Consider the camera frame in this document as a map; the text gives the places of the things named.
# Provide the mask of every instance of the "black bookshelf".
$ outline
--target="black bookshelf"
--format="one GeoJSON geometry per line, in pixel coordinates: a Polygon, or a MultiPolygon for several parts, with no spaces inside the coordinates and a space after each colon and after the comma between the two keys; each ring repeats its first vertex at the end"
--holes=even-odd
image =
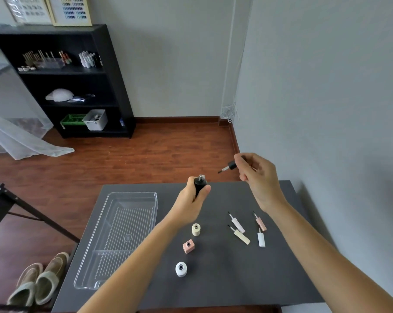
{"type": "Polygon", "coordinates": [[[131,138],[136,120],[105,24],[91,27],[4,26],[0,27],[0,48],[63,138],[131,138]],[[17,67],[25,65],[22,54],[31,50],[55,53],[62,50],[72,59],[72,64],[61,69],[18,71],[17,67]],[[98,53],[104,66],[82,67],[78,57],[82,51],[98,53]],[[46,95],[58,88],[68,89],[75,95],[94,94],[95,98],[84,104],[47,101],[46,95]],[[103,131],[89,131],[86,126],[63,129],[60,125],[67,114],[84,114],[92,109],[106,110],[108,123],[103,131]]]}

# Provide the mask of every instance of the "green basket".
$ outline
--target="green basket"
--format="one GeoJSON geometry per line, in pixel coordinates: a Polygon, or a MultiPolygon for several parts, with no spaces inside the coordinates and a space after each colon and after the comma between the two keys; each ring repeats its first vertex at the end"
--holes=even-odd
{"type": "Polygon", "coordinates": [[[86,114],[68,114],[65,116],[63,120],[60,121],[63,129],[65,129],[64,125],[85,125],[82,120],[86,114]]]}

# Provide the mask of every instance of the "wooden floor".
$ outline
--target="wooden floor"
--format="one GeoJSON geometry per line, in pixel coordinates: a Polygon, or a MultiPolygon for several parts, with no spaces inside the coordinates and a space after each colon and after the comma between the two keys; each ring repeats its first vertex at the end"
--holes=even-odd
{"type": "MultiPolygon", "coordinates": [[[[52,130],[45,140],[76,151],[57,158],[39,155],[20,161],[0,154],[0,182],[78,237],[103,184],[185,182],[199,174],[205,174],[208,182],[239,180],[236,170],[217,174],[232,160],[234,150],[229,128],[214,123],[138,124],[132,139],[64,140],[52,130]]],[[[12,211],[24,214],[19,208],[12,211]]],[[[46,265],[55,254],[70,252],[72,247],[69,239],[42,222],[6,216],[0,224],[0,303],[14,290],[26,266],[46,265]]],[[[268,312],[261,307],[226,311],[268,312]]]]}

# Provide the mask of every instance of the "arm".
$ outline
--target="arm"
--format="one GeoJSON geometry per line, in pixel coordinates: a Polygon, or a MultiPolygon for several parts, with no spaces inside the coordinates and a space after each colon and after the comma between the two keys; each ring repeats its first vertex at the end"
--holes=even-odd
{"type": "Polygon", "coordinates": [[[334,313],[393,312],[393,298],[327,242],[286,201],[274,164],[245,153],[235,155],[240,178],[260,208],[279,227],[289,247],[334,313]]]}
{"type": "Polygon", "coordinates": [[[179,193],[165,218],[82,306],[79,313],[136,311],[166,247],[181,227],[196,219],[211,190],[207,185],[195,198],[194,178],[188,178],[187,186],[179,193]]]}

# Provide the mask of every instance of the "pair of slippers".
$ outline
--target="pair of slippers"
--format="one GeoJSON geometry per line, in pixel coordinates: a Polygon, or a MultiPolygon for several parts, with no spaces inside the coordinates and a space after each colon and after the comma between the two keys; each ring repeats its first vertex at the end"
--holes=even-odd
{"type": "Polygon", "coordinates": [[[17,282],[16,290],[10,295],[7,304],[32,306],[34,302],[42,305],[50,301],[62,277],[69,255],[58,253],[43,271],[41,263],[28,266],[17,282]]]}

